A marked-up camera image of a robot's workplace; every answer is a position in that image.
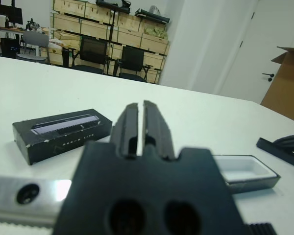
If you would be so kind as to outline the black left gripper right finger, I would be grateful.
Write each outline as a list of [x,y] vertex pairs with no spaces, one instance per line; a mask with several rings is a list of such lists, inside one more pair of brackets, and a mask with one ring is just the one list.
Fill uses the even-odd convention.
[[174,159],[171,131],[158,106],[148,100],[144,101],[143,114],[143,148],[152,145],[162,159]]

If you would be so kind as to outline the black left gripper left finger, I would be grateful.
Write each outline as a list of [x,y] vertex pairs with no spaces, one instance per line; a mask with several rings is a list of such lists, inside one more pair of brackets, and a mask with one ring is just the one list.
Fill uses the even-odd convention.
[[135,158],[138,145],[138,103],[128,104],[112,128],[110,142],[116,154],[124,158]]

